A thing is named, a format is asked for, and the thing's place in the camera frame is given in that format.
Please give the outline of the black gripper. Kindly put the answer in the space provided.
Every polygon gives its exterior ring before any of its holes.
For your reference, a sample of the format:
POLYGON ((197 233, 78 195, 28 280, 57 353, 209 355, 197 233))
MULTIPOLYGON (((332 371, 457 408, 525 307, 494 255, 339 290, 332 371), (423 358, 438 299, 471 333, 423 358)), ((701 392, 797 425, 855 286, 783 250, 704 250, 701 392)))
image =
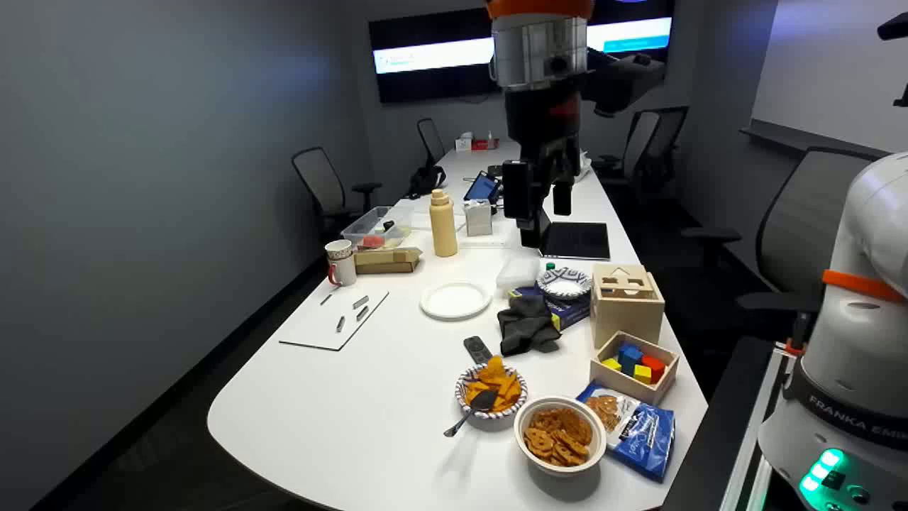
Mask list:
POLYGON ((553 188, 553 213, 572 216, 579 174, 579 93, 572 80, 505 93, 508 137, 519 158, 502 167, 505 216, 531 216, 531 188, 553 188))

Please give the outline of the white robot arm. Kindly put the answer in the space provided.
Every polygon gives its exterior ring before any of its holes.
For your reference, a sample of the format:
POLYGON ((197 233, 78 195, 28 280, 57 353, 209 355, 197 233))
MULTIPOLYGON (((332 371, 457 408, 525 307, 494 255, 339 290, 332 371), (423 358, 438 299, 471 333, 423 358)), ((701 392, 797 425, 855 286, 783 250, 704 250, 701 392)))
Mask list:
POLYGON ((759 270, 812 317, 765 458, 812 511, 908 511, 908 154, 810 150, 759 270))

